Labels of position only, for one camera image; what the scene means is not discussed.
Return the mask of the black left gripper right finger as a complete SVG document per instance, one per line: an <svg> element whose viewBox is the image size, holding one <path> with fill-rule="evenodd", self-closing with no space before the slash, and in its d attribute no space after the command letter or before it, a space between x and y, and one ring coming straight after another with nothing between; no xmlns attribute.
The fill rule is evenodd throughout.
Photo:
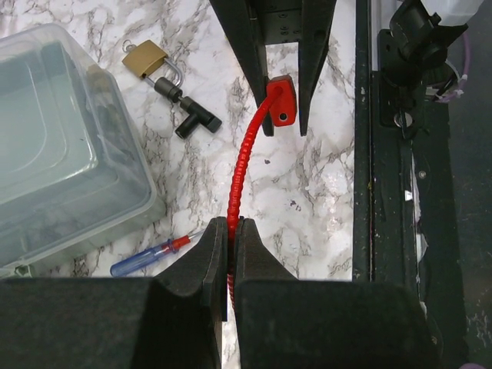
<svg viewBox="0 0 492 369"><path fill-rule="evenodd" d="M255 222L235 235L234 311L243 368L438 368L418 300L392 284L295 278Z"/></svg>

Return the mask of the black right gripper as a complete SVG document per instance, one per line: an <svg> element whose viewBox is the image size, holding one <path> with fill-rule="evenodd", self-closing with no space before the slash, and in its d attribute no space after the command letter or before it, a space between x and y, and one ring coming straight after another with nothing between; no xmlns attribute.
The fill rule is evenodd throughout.
<svg viewBox="0 0 492 369"><path fill-rule="evenodd" d="M311 100L329 50L335 0L212 0L211 6L251 88L256 105L267 96L265 45L298 44L300 134L308 132Z"/></svg>

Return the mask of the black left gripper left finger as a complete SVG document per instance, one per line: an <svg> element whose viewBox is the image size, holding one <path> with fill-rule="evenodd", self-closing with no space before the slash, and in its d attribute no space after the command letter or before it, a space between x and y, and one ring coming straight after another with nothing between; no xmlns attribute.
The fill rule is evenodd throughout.
<svg viewBox="0 0 492 369"><path fill-rule="evenodd" d="M219 368L227 225L149 278L1 282L3 368Z"/></svg>

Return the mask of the red cable lock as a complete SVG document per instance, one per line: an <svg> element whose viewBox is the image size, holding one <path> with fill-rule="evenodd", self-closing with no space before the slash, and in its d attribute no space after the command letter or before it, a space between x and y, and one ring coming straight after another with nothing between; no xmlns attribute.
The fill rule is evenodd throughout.
<svg viewBox="0 0 492 369"><path fill-rule="evenodd" d="M245 175L255 139L268 115L271 116L273 126L284 127L294 124L298 112L296 91L290 75L282 75L271 79L267 83L266 92L266 98L254 113L245 132L231 180L227 210L228 291L231 301L234 301L235 235L240 219L241 196Z"/></svg>

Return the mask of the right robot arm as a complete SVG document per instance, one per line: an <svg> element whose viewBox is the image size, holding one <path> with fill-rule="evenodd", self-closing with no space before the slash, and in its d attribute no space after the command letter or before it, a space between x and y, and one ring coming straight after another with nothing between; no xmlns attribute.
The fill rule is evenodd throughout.
<svg viewBox="0 0 492 369"><path fill-rule="evenodd" d="M389 21L389 83L412 89L428 70L442 66L449 46L467 29L479 1L404 1ZM266 47L298 44L298 110L308 132L311 100L329 50L334 1L213 1L226 39L260 104L267 96Z"/></svg>

